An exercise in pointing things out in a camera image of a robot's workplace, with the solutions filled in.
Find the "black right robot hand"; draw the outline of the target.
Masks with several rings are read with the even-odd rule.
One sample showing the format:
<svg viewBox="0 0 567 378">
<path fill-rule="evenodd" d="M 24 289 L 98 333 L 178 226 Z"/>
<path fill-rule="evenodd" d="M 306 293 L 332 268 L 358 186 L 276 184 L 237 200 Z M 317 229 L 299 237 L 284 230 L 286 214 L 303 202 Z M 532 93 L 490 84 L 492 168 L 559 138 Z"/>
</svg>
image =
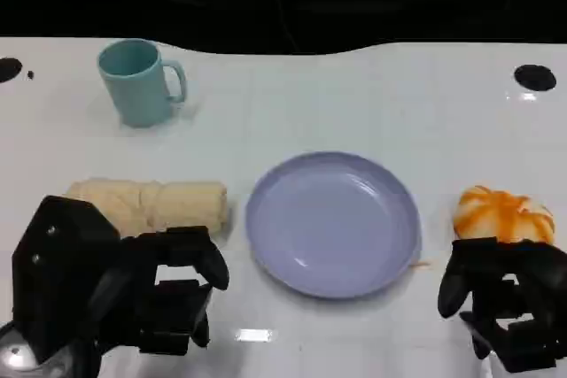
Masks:
<svg viewBox="0 0 567 378">
<path fill-rule="evenodd" d="M 455 240 L 438 311 L 458 315 L 479 359 L 509 373 L 551 368 L 566 356 L 566 254 L 546 243 Z"/>
</svg>

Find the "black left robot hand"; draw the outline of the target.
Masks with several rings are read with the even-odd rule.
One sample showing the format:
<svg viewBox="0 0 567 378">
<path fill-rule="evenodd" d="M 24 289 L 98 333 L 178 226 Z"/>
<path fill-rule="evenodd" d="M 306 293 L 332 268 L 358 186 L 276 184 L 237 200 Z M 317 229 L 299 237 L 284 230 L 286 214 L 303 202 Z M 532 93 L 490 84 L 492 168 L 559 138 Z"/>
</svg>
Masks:
<svg viewBox="0 0 567 378">
<path fill-rule="evenodd" d="M 106 353 L 183 356 L 210 342 L 206 308 L 214 289 L 229 286 L 229 269 L 207 228 L 169 228 L 128 237 L 88 303 L 84 334 Z"/>
</svg>

